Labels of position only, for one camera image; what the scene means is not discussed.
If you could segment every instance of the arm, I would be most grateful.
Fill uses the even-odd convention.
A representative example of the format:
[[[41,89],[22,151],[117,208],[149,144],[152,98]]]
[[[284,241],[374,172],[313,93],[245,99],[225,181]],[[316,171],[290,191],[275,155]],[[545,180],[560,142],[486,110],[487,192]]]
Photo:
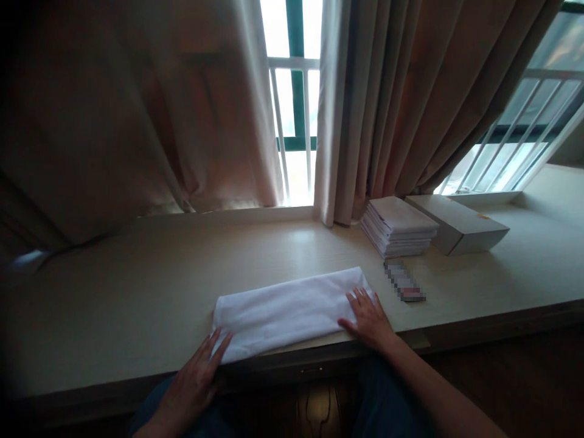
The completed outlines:
[[[207,336],[193,357],[176,374],[158,410],[134,434],[135,438],[182,436],[211,403],[217,392],[217,388],[211,385],[213,376],[232,338],[229,333],[210,357],[220,332],[218,328],[211,337]]]
[[[380,352],[401,375],[447,437],[504,437],[505,434],[472,401],[424,362],[397,336],[385,315],[379,297],[375,304],[364,289],[353,289],[347,298],[355,312],[356,325],[339,319],[354,337]]]

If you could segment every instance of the desk surface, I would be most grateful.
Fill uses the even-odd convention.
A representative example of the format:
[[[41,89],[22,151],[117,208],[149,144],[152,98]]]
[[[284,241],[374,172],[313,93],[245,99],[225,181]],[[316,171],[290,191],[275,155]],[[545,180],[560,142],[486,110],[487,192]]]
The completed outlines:
[[[414,304],[394,293],[360,228],[310,220],[128,233],[64,254],[3,297],[19,395],[177,370],[218,296],[354,266],[397,332],[584,297],[584,231],[513,206],[482,211],[511,228],[491,252],[404,258],[428,296]]]

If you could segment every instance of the floor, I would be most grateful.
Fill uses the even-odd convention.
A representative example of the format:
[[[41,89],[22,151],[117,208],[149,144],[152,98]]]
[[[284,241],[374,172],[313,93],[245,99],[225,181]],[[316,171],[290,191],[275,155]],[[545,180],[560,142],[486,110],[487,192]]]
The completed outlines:
[[[584,326],[424,359],[510,437],[584,436]],[[356,378],[240,393],[230,399],[251,436],[348,437]],[[130,416],[69,426],[52,436],[125,436]]]

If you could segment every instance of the blue jeans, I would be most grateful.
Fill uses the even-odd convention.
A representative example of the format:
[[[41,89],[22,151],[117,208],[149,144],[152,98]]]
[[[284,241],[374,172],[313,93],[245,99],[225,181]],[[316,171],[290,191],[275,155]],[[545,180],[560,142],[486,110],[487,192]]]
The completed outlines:
[[[137,410],[129,434],[132,436],[154,415],[172,377],[159,384]],[[369,358],[359,374],[361,405],[353,437],[432,437],[435,429],[424,409],[401,378],[380,356]],[[207,408],[184,437],[231,438],[237,436],[221,415],[219,402]]]

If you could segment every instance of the white box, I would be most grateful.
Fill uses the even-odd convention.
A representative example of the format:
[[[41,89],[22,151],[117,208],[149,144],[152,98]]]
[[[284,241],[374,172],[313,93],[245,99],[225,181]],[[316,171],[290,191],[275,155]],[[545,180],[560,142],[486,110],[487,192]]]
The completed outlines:
[[[442,195],[407,196],[406,202],[440,224],[432,239],[445,256],[488,251],[509,227]]]

